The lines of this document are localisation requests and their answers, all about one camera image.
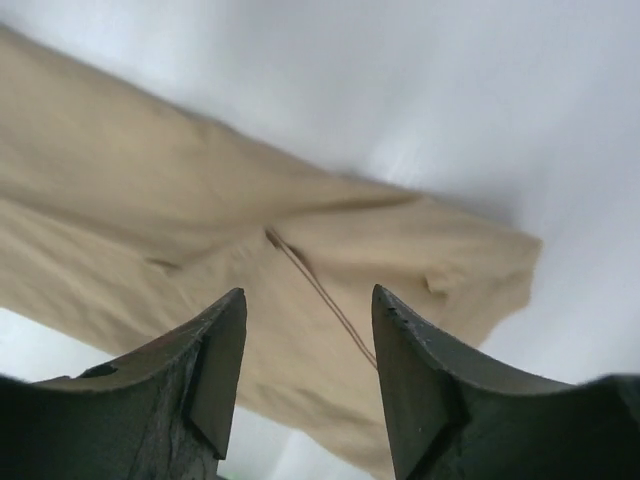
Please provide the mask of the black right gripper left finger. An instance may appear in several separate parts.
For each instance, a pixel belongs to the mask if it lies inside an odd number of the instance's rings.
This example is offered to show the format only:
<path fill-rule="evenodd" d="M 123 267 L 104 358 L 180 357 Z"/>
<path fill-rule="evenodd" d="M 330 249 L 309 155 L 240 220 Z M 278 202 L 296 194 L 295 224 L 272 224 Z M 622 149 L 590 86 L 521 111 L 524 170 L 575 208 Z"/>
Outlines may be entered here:
<path fill-rule="evenodd" d="M 243 290 L 80 376 L 1 379 L 4 479 L 215 479 L 246 339 Z"/>

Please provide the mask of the beige t shirt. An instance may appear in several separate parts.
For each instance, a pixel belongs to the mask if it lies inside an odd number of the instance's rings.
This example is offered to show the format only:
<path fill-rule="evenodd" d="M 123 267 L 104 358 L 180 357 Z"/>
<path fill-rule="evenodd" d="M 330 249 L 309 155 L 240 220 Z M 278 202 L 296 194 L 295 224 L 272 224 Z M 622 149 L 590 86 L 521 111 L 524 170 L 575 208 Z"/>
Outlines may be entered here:
<path fill-rule="evenodd" d="M 311 166 L 1 31 L 1 304 L 105 352 L 230 289 L 239 403 L 392 475 L 375 285 L 471 345 L 529 301 L 540 241 Z"/>

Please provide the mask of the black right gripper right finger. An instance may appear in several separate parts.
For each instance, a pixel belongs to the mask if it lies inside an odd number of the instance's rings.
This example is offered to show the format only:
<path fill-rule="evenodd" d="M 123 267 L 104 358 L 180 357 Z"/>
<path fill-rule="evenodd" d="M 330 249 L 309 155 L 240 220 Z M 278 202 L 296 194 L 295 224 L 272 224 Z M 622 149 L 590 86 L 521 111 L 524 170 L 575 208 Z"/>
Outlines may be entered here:
<path fill-rule="evenodd" d="M 421 318 L 382 286 L 372 329 L 399 479 L 635 479 L 639 379 L 524 372 Z"/>

